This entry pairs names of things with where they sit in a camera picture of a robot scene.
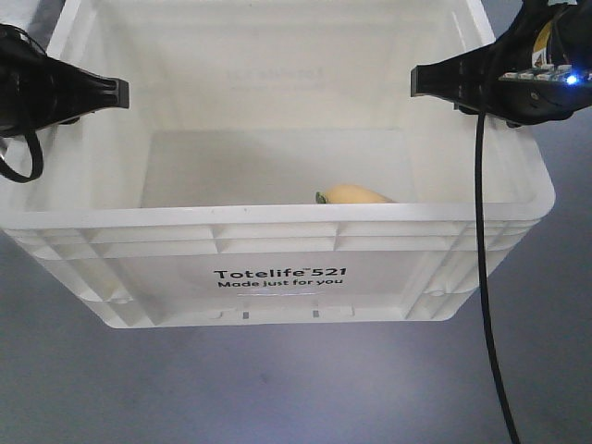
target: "gray floor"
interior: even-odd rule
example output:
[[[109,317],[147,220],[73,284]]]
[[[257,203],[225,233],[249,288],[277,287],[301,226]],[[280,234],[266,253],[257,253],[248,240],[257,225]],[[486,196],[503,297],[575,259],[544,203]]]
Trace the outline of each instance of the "gray floor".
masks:
[[[497,34],[520,5],[484,3]],[[535,129],[557,203],[490,283],[523,443],[592,442],[591,118]],[[113,330],[2,237],[0,442],[508,439],[475,296],[444,323]]]

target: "black cable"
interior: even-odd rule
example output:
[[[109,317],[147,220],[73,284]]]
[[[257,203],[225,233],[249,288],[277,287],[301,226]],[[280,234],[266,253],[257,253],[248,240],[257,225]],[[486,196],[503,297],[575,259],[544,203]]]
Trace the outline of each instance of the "black cable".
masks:
[[[479,270],[479,292],[481,294],[481,313],[483,316],[483,331],[485,334],[485,341],[487,345],[487,354],[489,357],[489,366],[491,367],[491,374],[495,382],[496,391],[498,394],[499,406],[503,413],[503,418],[510,435],[512,444],[520,444],[518,431],[512,417],[512,410],[506,390],[504,388],[503,379],[501,377],[500,363],[498,361],[498,354],[496,351],[495,340],[491,325],[491,311],[489,307],[489,288],[487,284],[487,255],[485,245],[485,216],[483,208],[483,142],[485,137],[485,120],[487,116],[487,103],[491,97],[491,89],[493,82],[496,80],[501,61],[504,55],[505,48],[512,40],[512,36],[516,33],[520,25],[520,17],[513,22],[507,32],[502,35],[494,46],[492,59],[486,61],[484,66],[485,82],[483,85],[482,101],[479,108],[479,115],[477,118],[476,134],[475,134],[475,225],[476,225],[476,242],[477,242],[477,263]]]
[[[39,143],[39,138],[31,122],[31,117],[27,111],[23,98],[19,93],[18,81],[10,75],[8,81],[11,83],[12,88],[9,90],[12,92],[12,103],[17,113],[19,125],[22,128],[22,134],[25,137],[25,141],[29,145],[29,151],[31,153],[31,173],[29,176],[23,176],[22,174],[15,171],[10,167],[0,156],[0,175],[7,179],[15,181],[17,183],[26,183],[39,178],[43,173],[43,150]]]
[[[481,312],[483,314],[483,329],[489,356],[491,373],[498,392],[499,405],[503,412],[508,434],[512,444],[520,444],[520,438],[513,421],[512,410],[506,396],[506,390],[501,377],[498,354],[491,328],[491,312],[489,309],[489,289],[487,285],[487,258],[485,250],[485,222],[483,214],[483,136],[485,128],[485,113],[480,113],[477,119],[477,132],[475,139],[475,212],[476,212],[476,237],[477,237],[477,261],[479,268],[479,288],[481,293]]]

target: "wire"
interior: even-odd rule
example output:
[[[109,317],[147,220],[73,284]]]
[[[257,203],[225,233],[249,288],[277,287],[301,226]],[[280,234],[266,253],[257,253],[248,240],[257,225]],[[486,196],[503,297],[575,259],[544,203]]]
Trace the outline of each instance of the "wire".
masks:
[[[498,40],[493,53],[493,59],[486,61],[485,83],[483,85],[483,95],[481,105],[479,107],[479,115],[477,118],[476,132],[475,132],[475,226],[476,226],[476,241],[477,241],[477,263],[479,270],[479,292],[481,294],[481,314],[483,316],[483,331],[485,334],[485,341],[487,345],[487,355],[489,357],[489,366],[491,367],[491,374],[495,382],[496,391],[498,394],[499,406],[503,413],[503,418],[510,435],[512,444],[521,444],[516,430],[516,424],[512,417],[512,409],[508,402],[506,390],[504,388],[503,379],[501,377],[500,363],[498,361],[498,353],[496,351],[495,339],[493,336],[493,329],[491,323],[491,310],[489,307],[489,287],[487,283],[487,254],[485,245],[485,215],[483,205],[483,144],[485,138],[485,121],[487,116],[487,103],[491,96],[491,89],[496,75],[501,66],[501,60],[504,50],[512,36],[520,25],[521,14],[516,18],[507,32],[505,32]]]
[[[553,17],[553,20],[551,21],[551,27],[553,29],[553,32],[551,33],[551,43],[550,43],[550,47],[552,47],[554,41],[557,41],[557,46],[561,52],[561,56],[563,57],[563,61],[565,63],[567,63],[568,65],[571,65],[572,62],[570,61],[570,57],[567,56],[566,52],[565,52],[565,46],[563,46],[563,40],[561,39],[561,33],[559,32],[558,26],[557,26],[557,22],[561,19],[561,17],[563,17],[565,15],[566,12],[568,12],[568,7],[567,6],[563,6],[558,12],[557,14],[555,14],[555,16]]]

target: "storage bin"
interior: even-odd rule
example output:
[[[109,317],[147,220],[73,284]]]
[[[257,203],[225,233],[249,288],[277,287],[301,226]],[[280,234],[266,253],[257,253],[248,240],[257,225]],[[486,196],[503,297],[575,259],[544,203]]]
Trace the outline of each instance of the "storage bin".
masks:
[[[48,54],[130,110],[42,131],[0,226],[111,327],[447,319],[477,286],[475,118],[410,70],[492,38],[477,0],[68,0]],[[315,204],[343,182],[397,202]],[[484,183],[491,272],[553,205],[528,129],[487,122]]]

